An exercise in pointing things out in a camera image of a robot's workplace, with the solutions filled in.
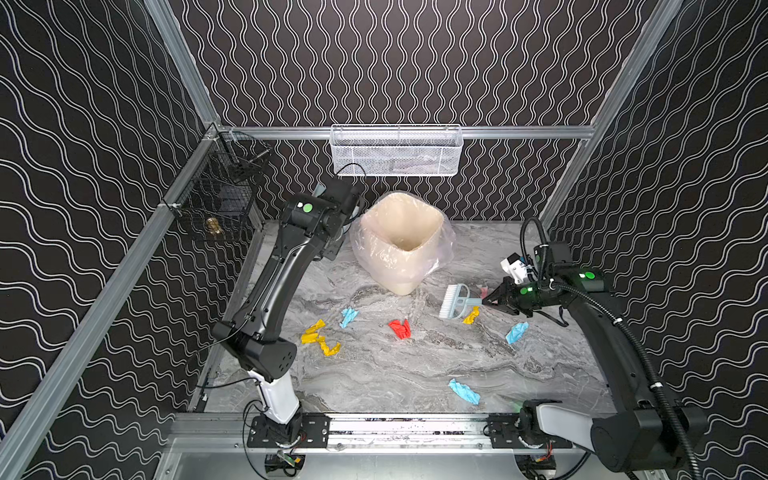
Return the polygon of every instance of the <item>beige trash can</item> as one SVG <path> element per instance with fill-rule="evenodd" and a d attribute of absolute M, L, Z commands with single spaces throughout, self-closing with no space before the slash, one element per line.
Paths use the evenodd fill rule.
<path fill-rule="evenodd" d="M 443 212 L 406 192 L 391 192 L 355 220 L 349 238 L 357 261 L 386 289 L 408 295 L 453 260 L 456 236 Z"/>

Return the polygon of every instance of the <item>blue crumpled paper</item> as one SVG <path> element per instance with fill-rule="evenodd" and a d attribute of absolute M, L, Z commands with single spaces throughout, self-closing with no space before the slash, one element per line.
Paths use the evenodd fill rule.
<path fill-rule="evenodd" d="M 473 405 L 478 405 L 480 403 L 480 394 L 473 392 L 472 389 L 463 383 L 456 382 L 456 379 L 451 379 L 448 386 L 456 392 L 456 395 L 462 397 L 467 402 L 470 402 Z"/>
<path fill-rule="evenodd" d="M 349 325 L 349 322 L 353 321 L 355 317 L 357 316 L 359 312 L 357 310 L 352 310 L 351 308 L 345 308 L 341 311 L 341 314 L 344 315 L 344 320 L 339 324 L 343 329 L 346 328 L 347 325 Z"/>
<path fill-rule="evenodd" d="M 507 333 L 507 343 L 511 345 L 520 340 L 520 337 L 523 336 L 523 333 L 525 333 L 525 330 L 527 329 L 528 322 L 518 323 L 513 326 L 512 329 L 509 330 L 509 333 Z"/>

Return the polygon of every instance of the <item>black patterned wall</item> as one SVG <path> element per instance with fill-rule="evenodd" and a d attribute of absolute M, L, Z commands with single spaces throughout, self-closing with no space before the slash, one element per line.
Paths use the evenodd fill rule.
<path fill-rule="evenodd" d="M 23 478 L 152 478 L 247 250 L 196 243 L 172 227 Z"/>
<path fill-rule="evenodd" d="M 252 141 L 237 135 L 235 155 L 253 157 Z M 406 190 L 443 210 L 451 220 L 520 220 L 539 215 L 577 140 L 466 141 L 453 177 L 371 177 L 363 194 L 370 206 L 382 194 Z M 291 194 L 312 191 L 333 164 L 327 141 L 281 141 L 257 180 L 257 206 L 277 218 Z"/>
<path fill-rule="evenodd" d="M 205 126 L 141 0 L 0 10 L 4 438 Z M 152 476 L 246 251 L 166 235 L 25 478 Z"/>
<path fill-rule="evenodd" d="M 138 0 L 0 0 L 0 438 L 204 127 Z"/>
<path fill-rule="evenodd" d="M 768 478 L 767 58 L 768 2 L 685 1 L 552 228 L 704 409 L 708 479 Z"/>
<path fill-rule="evenodd" d="M 222 122 L 582 125 L 654 0 L 171 0 Z"/>

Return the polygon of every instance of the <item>gray marble floor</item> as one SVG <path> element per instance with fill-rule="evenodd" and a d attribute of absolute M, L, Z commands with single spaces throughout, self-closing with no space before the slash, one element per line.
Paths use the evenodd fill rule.
<path fill-rule="evenodd" d="M 493 290 L 505 275 L 498 262 L 519 250 L 518 223 L 455 223 L 454 261 L 432 273 L 410 295 L 397 296 L 380 287 L 357 263 L 349 244 L 335 261 L 313 263 L 290 304 L 282 337 L 299 344 L 291 369 L 304 408 L 324 412 L 516 412 L 523 400 L 548 398 L 576 404 L 586 411 L 613 412 L 610 393 L 578 325 L 561 328 L 543 316 L 515 344 L 505 335 L 523 316 L 480 307 L 472 325 L 437 317 L 445 288 L 466 283 L 479 296 Z M 535 245 L 535 236 L 529 235 Z M 267 226 L 251 283 L 258 278 L 276 237 Z M 359 310 L 346 329 L 341 311 Z M 549 310 L 556 314 L 556 308 Z M 412 338 L 397 339 L 387 323 L 407 318 Z M 341 351 L 325 357 L 316 344 L 300 345 L 304 329 L 318 319 L 321 333 Z M 225 353 L 215 383 L 246 376 Z M 480 394 L 474 406 L 449 387 L 451 379 Z M 209 391 L 208 412 L 239 412 L 257 398 L 244 382 Z"/>

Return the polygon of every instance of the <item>yellow crumpled paper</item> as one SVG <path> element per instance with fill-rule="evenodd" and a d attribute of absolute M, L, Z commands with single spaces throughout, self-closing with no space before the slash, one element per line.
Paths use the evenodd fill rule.
<path fill-rule="evenodd" d="M 472 309 L 472 313 L 470 313 L 467 318 L 464 319 L 464 323 L 467 325 L 472 325 L 475 322 L 477 315 L 480 315 L 480 308 L 476 306 Z"/>
<path fill-rule="evenodd" d="M 301 336 L 301 343 L 302 343 L 302 345 L 307 344 L 307 343 L 317 343 L 317 342 L 319 342 L 320 340 L 322 340 L 324 338 L 325 338 L 324 336 L 320 336 L 320 334 L 317 333 L 317 332 L 315 332 L 315 333 L 304 333 Z"/>
<path fill-rule="evenodd" d="M 317 320 L 314 325 L 312 325 L 310 328 L 304 330 L 306 333 L 315 333 L 317 330 L 323 328 L 326 325 L 325 322 L 323 322 L 323 319 Z"/>
<path fill-rule="evenodd" d="M 336 355 L 339 350 L 341 350 L 341 343 L 336 342 L 336 346 L 334 346 L 332 349 L 328 348 L 326 345 L 326 339 L 324 337 L 322 340 L 318 340 L 317 342 L 320 344 L 320 348 L 323 349 L 323 353 L 326 354 L 326 356 Z"/>
<path fill-rule="evenodd" d="M 323 319 L 317 320 L 317 323 L 304 331 L 305 333 L 301 336 L 301 343 L 319 343 L 320 348 L 323 349 L 323 353 L 325 353 L 326 356 L 336 355 L 341 350 L 341 343 L 336 342 L 336 346 L 331 349 L 326 344 L 326 337 L 320 336 L 317 332 L 317 330 L 323 328 L 325 325 L 326 323 L 323 322 Z"/>

